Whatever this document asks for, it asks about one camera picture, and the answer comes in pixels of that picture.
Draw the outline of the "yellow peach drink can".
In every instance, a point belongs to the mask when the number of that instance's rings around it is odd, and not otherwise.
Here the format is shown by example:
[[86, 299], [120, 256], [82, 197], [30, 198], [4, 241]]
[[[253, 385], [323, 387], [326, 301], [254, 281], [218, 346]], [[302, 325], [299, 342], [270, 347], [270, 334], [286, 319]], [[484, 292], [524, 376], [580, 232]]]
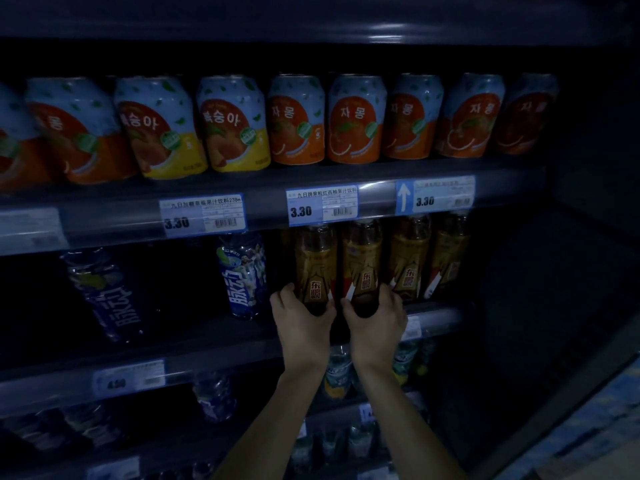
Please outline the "yellow peach drink can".
[[193, 101], [178, 78], [117, 78], [114, 103], [146, 178], [175, 180], [208, 169]]
[[259, 171], [270, 165], [266, 98], [254, 78], [242, 74], [203, 77], [196, 102], [213, 170]]

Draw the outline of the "clear water bottle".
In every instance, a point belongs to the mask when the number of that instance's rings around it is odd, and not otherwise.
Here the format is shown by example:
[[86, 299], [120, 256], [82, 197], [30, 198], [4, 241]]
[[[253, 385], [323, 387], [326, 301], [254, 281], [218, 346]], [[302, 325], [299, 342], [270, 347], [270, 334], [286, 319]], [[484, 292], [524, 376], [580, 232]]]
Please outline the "clear water bottle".
[[91, 402], [61, 408], [71, 429], [85, 437], [95, 449], [117, 449], [127, 436], [103, 402]]
[[234, 416], [237, 399], [228, 375], [214, 371], [197, 379], [193, 383], [193, 393], [206, 420], [219, 424]]

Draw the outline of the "brown energy drink bottle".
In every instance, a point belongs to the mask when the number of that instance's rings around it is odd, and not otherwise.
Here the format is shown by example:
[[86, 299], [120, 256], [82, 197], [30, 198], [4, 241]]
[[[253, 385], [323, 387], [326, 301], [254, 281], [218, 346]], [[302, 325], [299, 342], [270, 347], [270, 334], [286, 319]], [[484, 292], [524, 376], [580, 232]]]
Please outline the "brown energy drink bottle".
[[296, 295], [313, 315], [324, 313], [335, 298], [337, 250], [332, 225], [302, 226], [295, 234]]
[[383, 232], [379, 219], [348, 222], [342, 229], [342, 296], [369, 317], [378, 304]]
[[458, 278], [471, 236], [469, 215], [470, 210], [453, 210], [439, 221], [422, 295], [425, 300], [441, 297]]
[[431, 238], [427, 214], [398, 217], [390, 235], [385, 282], [404, 303], [417, 300]]

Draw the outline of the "person's left hand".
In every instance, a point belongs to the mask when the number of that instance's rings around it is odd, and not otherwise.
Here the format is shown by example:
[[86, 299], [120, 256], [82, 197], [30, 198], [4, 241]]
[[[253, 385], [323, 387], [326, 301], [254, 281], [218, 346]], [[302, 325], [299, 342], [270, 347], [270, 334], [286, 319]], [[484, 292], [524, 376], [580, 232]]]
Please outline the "person's left hand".
[[296, 297], [289, 283], [270, 297], [271, 310], [282, 347], [285, 373], [319, 382], [330, 357], [332, 325], [323, 324]]

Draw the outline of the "small dark bottle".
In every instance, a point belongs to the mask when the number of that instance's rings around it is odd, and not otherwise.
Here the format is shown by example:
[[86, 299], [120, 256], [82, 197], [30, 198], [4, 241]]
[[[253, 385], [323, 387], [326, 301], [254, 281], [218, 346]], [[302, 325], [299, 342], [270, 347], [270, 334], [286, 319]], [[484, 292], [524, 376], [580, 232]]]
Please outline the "small dark bottle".
[[346, 450], [345, 429], [321, 432], [320, 442], [325, 465], [335, 465], [343, 461]]
[[368, 459], [372, 457], [372, 448], [377, 429], [377, 422], [370, 421], [354, 424], [348, 429], [348, 459]]

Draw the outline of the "bottle with yellow fruit label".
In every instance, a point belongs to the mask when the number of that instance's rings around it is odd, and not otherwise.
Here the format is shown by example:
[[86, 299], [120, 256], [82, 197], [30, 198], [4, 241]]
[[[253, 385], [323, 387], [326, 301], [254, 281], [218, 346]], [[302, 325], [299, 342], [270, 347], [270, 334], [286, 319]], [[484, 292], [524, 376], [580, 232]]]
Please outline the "bottle with yellow fruit label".
[[400, 386], [408, 380], [413, 359], [420, 347], [420, 339], [400, 342], [396, 348], [392, 363], [392, 370]]
[[353, 382], [352, 368], [350, 346], [331, 347], [329, 362], [321, 386], [322, 393], [328, 399], [338, 401], [347, 397]]

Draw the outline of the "blue sports drink bottle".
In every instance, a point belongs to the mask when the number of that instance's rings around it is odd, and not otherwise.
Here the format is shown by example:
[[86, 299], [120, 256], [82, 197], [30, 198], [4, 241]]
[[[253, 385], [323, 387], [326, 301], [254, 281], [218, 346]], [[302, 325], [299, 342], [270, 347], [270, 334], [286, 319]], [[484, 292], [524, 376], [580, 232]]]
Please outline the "blue sports drink bottle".
[[259, 232], [225, 234], [216, 256], [232, 315], [247, 321], [263, 313], [268, 300], [266, 251]]
[[105, 336], [121, 344], [142, 340], [148, 332], [147, 303], [113, 254], [100, 247], [68, 250], [60, 258]]

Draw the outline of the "dark metal shelf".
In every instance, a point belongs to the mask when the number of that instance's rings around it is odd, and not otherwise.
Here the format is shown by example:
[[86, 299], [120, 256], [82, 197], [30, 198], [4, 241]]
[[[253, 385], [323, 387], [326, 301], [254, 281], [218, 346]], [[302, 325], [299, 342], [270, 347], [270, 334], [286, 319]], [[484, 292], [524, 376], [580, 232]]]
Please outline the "dark metal shelf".
[[0, 322], [0, 419], [112, 399], [93, 396], [92, 375], [100, 369], [164, 359], [165, 387], [171, 387], [281, 357], [270, 318], [219, 315], [139, 344], [118, 345], [78, 303], [62, 314], [61, 324], [52, 316], [16, 315]]
[[476, 177], [471, 209], [527, 201], [545, 186], [541, 164], [495, 156], [295, 166], [204, 173], [161, 182], [133, 178], [88, 187], [44, 187], [0, 195], [0, 210], [56, 207], [71, 250], [167, 239], [158, 205], [165, 198], [243, 193], [248, 231], [258, 231], [289, 227], [288, 189], [355, 184], [357, 219], [396, 217], [396, 181], [467, 175]]
[[[297, 444], [287, 465], [287, 475], [294, 477], [328, 477], [329, 474], [345, 474], [355, 477], [358, 470], [377, 468], [388, 458], [379, 447], [378, 426], [368, 459], [348, 459], [348, 429], [361, 424], [358, 406], [364, 395], [356, 395], [344, 401], [330, 401], [318, 394], [303, 421]], [[0, 460], [16, 460], [12, 468], [0, 468], [0, 480], [86, 480], [87, 469], [124, 458], [140, 457], [140, 479], [156, 476], [193, 480], [193, 472], [203, 477], [206, 469], [217, 467], [229, 450], [244, 434], [250, 423], [250, 413], [256, 406], [240, 405], [236, 415], [219, 424], [193, 417], [181, 426], [160, 432], [146, 442], [132, 444], [120, 450], [86, 450], [59, 458], [52, 454], [22, 454], [17, 448], [0, 449]], [[342, 462], [325, 465], [321, 450], [320, 434], [323, 431], [346, 430], [346, 450]]]

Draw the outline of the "price tag with arrow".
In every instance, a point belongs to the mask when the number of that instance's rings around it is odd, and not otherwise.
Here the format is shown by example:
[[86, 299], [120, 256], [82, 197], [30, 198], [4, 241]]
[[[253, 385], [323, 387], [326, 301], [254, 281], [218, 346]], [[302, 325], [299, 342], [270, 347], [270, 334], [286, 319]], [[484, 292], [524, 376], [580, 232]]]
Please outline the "price tag with arrow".
[[468, 210], [476, 195], [476, 177], [437, 177], [396, 181], [395, 216]]

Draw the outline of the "dark cooler top panel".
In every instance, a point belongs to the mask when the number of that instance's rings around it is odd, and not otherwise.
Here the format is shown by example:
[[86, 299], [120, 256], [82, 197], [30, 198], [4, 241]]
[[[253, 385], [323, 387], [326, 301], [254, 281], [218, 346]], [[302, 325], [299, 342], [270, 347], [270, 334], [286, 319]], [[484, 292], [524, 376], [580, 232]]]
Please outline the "dark cooler top panel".
[[628, 46], [640, 0], [0, 0], [0, 38]]

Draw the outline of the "person's right hand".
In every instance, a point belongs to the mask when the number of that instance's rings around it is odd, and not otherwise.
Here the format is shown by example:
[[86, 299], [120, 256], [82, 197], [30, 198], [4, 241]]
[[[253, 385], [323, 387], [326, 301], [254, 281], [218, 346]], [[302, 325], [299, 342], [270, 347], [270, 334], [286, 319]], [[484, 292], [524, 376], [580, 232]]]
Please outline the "person's right hand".
[[348, 325], [350, 354], [361, 382], [370, 371], [391, 372], [396, 348], [408, 322], [403, 300], [381, 284], [379, 304], [370, 317], [358, 316], [358, 325]]

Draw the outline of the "person's right forearm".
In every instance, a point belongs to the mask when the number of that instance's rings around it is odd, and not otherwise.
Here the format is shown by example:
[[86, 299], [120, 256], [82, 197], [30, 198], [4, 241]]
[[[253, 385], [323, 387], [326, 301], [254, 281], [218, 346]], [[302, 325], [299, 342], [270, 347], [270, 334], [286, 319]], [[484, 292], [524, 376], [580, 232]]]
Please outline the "person's right forearm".
[[399, 480], [468, 480], [453, 455], [402, 391], [391, 366], [356, 363]]

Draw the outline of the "person's left forearm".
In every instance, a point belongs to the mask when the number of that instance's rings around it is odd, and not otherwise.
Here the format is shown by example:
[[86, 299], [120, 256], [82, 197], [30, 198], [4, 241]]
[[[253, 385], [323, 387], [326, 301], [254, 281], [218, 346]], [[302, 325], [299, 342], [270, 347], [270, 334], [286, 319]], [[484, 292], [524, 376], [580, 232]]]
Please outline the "person's left forearm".
[[324, 367], [285, 370], [260, 414], [231, 448], [211, 480], [283, 480]]

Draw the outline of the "row of orange fruit cans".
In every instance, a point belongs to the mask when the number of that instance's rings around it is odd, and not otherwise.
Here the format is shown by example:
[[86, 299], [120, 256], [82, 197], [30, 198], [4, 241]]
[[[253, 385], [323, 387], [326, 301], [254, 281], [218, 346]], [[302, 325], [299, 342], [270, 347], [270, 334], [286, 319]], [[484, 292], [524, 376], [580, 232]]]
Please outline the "row of orange fruit cans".
[[[196, 92], [196, 128], [213, 169]], [[432, 152], [473, 159], [489, 146], [522, 155], [539, 138], [558, 92], [555, 76], [537, 73], [523, 73], [510, 90], [500, 75], [464, 73], [448, 91], [437, 75], [403, 73], [389, 93], [375, 75], [341, 74], [325, 90], [314, 75], [281, 73], [263, 92], [271, 163], [363, 165]], [[0, 82], [0, 191], [60, 178], [77, 185], [146, 178], [114, 93], [86, 77], [32, 78], [23, 95]]]

